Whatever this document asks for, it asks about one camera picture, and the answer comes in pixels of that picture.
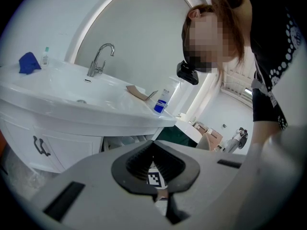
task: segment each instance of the ear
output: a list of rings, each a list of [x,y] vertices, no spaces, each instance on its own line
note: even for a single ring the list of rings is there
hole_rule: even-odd
[[[201,12],[199,9],[192,10],[191,12],[188,13],[188,16],[191,20],[195,20],[196,18],[201,17]]]

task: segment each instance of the floor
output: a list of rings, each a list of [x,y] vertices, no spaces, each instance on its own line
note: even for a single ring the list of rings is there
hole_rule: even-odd
[[[23,198],[30,200],[49,180],[58,174],[36,170],[30,170],[13,152],[9,145],[4,149],[1,165],[7,174],[1,170],[6,185],[11,191]]]

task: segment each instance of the sink basin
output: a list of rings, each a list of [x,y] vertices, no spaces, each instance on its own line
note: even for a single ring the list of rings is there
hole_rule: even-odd
[[[18,73],[19,64],[5,66],[0,68],[0,99],[74,122],[145,127],[175,124],[172,115],[159,115],[153,110],[152,100],[144,102],[130,94],[126,86],[131,84],[104,73],[88,77],[87,71],[88,68],[55,59],[30,75]]]

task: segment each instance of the blue cloth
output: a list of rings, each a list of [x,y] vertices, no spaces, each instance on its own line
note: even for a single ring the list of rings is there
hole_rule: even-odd
[[[28,52],[24,56],[22,56],[19,59],[19,65],[19,73],[31,74],[35,69],[41,69],[32,52]]]

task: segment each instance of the cabinet handle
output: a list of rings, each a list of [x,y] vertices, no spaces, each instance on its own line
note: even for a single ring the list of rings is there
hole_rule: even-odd
[[[43,154],[45,154],[47,157],[50,156],[51,154],[50,153],[46,153],[45,149],[43,148],[43,139],[39,139],[39,142],[40,142],[40,148],[42,149],[43,151]]]
[[[43,152],[40,151],[40,150],[38,149],[37,145],[36,145],[36,141],[37,141],[36,136],[33,136],[33,138],[34,138],[34,146],[35,146],[36,150],[39,152],[39,154],[43,154]]]

